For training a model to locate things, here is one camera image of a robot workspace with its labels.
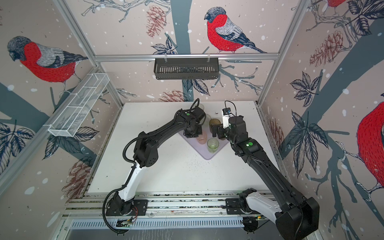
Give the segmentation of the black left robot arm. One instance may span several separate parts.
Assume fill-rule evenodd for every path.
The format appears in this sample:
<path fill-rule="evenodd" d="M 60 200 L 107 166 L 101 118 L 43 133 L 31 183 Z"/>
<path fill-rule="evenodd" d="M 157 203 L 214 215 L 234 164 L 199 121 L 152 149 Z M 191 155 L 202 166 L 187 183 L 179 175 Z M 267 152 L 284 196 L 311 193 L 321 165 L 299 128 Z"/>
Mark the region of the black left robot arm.
<path fill-rule="evenodd" d="M 149 132 L 141 132 L 123 149 L 123 159 L 132 164 L 132 169 L 125 183 L 111 191 L 111 199 L 117 205 L 126 207 L 132 205 L 137 187 L 141 181 L 142 172 L 153 166 L 159 158 L 158 148 L 173 135 L 184 132 L 186 138 L 197 138 L 202 133 L 202 123 L 206 113 L 199 106 L 178 110 L 174 117 L 164 126 Z"/>

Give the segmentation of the bright green glass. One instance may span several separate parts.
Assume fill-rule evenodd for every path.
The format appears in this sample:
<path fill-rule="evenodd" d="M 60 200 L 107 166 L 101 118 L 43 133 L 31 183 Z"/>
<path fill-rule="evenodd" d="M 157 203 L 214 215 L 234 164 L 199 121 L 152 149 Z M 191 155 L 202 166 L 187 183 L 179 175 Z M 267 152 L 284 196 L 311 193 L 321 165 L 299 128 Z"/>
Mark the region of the bright green glass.
<path fill-rule="evenodd" d="M 211 138 L 207 141 L 208 151 L 212 154 L 218 150 L 219 145 L 219 141 L 215 138 Z"/>

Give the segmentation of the pale green small glass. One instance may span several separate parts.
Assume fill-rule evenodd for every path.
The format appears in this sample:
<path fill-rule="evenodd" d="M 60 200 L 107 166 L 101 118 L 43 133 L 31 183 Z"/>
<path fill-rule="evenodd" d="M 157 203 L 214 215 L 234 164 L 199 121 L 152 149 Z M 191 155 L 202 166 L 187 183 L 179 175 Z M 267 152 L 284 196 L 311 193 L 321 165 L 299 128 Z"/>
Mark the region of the pale green small glass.
<path fill-rule="evenodd" d="M 206 118 L 205 118 L 203 126 L 209 126 L 210 120 L 211 120 L 211 116 L 206 114 Z"/>

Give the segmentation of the pink glass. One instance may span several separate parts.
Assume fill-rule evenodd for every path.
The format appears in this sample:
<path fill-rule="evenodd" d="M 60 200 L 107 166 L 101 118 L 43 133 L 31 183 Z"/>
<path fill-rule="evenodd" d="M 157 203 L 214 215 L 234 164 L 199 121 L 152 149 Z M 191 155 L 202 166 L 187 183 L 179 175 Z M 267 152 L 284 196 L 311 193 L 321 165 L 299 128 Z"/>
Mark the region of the pink glass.
<path fill-rule="evenodd" d="M 197 137 L 197 141 L 201 145 L 205 145 L 207 143 L 207 140 L 208 140 L 208 137 L 205 131 L 203 131 L 202 134 Z"/>

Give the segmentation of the lilac plastic tray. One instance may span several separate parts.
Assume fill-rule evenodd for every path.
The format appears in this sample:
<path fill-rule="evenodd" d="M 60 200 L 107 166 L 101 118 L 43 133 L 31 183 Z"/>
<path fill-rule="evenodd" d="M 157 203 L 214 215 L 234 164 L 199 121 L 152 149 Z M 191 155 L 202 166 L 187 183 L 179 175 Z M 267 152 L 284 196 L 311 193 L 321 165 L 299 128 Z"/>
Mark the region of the lilac plastic tray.
<path fill-rule="evenodd" d="M 211 138 L 214 138 L 212 136 L 212 133 L 210 131 L 210 125 L 209 126 L 203 126 L 202 125 L 202 130 L 207 133 L 208 140 Z M 184 130 L 180 131 L 179 134 L 186 140 L 204 159 L 210 160 L 215 154 L 217 154 L 226 144 L 229 142 L 225 139 L 220 140 L 218 137 L 215 137 L 220 143 L 218 150 L 215 153 L 210 153 L 208 151 L 208 146 L 207 143 L 205 145 L 201 145 L 198 143 L 197 138 L 186 138 L 184 136 Z"/>

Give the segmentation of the dark brown glass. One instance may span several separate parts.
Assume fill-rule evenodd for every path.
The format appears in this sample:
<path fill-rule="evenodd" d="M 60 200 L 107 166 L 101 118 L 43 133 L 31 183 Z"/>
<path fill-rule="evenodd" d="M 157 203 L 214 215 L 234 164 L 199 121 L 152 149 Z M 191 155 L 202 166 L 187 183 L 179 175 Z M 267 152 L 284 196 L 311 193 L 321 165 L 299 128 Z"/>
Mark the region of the dark brown glass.
<path fill-rule="evenodd" d="M 209 121 L 210 126 L 215 126 L 215 125 L 220 125 L 220 124 L 221 124 L 221 121 L 219 119 L 211 119 Z"/>

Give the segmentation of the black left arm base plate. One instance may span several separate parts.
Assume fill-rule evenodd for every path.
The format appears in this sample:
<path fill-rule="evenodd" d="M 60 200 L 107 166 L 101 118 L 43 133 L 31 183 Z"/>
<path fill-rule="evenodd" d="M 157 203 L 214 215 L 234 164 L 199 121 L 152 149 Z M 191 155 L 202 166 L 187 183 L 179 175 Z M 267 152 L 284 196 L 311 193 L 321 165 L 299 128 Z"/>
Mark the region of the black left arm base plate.
<path fill-rule="evenodd" d="M 129 200 L 124 202 L 121 199 L 111 199 L 106 206 L 106 216 L 145 216 L 148 200 Z"/>

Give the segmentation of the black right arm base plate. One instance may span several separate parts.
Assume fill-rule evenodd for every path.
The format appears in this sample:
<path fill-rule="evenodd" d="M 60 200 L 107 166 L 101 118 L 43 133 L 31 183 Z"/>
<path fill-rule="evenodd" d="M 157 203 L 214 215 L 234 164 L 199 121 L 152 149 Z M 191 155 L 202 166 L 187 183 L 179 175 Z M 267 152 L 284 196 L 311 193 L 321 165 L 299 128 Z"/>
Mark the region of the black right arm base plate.
<path fill-rule="evenodd" d="M 243 205 L 240 201 L 240 199 L 232 199 L 227 198 L 225 199 L 225 205 L 224 209 L 227 212 L 227 215 L 250 215 L 250 214 L 256 214 L 256 211 L 253 211 Z"/>

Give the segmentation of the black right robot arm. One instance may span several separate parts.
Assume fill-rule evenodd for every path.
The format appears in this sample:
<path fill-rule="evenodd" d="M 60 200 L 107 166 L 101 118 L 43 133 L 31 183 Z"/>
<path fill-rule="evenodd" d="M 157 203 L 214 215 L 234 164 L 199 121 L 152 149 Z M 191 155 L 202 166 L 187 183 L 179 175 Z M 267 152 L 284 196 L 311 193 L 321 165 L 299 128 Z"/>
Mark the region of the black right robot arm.
<path fill-rule="evenodd" d="M 263 147 L 248 136 L 243 116 L 228 114 L 223 123 L 213 126 L 213 136 L 226 138 L 235 155 L 242 158 L 263 180 L 276 203 L 254 189 L 239 195 L 245 213 L 258 212 L 275 223 L 285 240 L 302 240 L 319 228 L 320 206 L 314 198 L 300 193 L 268 158 Z"/>

